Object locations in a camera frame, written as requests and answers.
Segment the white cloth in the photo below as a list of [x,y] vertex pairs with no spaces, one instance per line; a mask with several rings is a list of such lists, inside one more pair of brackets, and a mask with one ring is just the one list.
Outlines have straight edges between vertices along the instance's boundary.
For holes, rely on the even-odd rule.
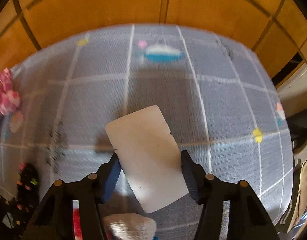
[[146,213],[188,194],[179,148],[157,105],[118,118],[108,123],[105,131]]

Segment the black haired doll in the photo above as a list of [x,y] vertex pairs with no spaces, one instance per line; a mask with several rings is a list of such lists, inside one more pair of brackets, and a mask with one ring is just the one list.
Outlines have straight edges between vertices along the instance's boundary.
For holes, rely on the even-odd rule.
[[0,239],[75,239],[64,181],[54,182],[40,199],[35,166],[23,164],[18,175],[16,197],[0,196]]

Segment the red and white plush doll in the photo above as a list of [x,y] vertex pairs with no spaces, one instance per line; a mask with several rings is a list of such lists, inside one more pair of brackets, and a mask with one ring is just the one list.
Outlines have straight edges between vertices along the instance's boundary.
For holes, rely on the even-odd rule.
[[102,219],[108,239],[157,239],[157,224],[136,213],[117,213]]

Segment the grey patterned tablecloth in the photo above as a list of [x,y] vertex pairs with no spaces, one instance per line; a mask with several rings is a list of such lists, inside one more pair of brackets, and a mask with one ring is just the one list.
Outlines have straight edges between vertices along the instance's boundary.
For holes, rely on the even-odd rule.
[[[0,120],[0,183],[31,163],[42,199],[56,180],[96,173],[116,152],[105,126],[157,105],[180,153],[218,179],[247,181],[273,225],[291,200],[292,149],[284,110],[257,56],[206,31],[127,25],[86,32],[10,68],[22,105]],[[121,169],[102,219],[136,213],[157,239],[194,239],[202,205],[186,194],[146,213]]]

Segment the pink spotted plush toy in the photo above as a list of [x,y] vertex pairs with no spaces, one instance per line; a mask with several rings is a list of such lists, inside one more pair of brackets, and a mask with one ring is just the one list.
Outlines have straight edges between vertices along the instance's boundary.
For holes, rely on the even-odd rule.
[[20,103],[20,95],[13,89],[12,73],[10,69],[5,68],[0,72],[0,117],[17,111]]

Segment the wooden wall cabinet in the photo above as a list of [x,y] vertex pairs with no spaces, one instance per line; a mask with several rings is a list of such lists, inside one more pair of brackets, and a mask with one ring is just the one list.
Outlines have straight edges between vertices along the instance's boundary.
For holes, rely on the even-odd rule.
[[307,18],[296,0],[0,0],[0,70],[83,31],[125,23],[201,28],[243,43],[274,77],[307,62]]

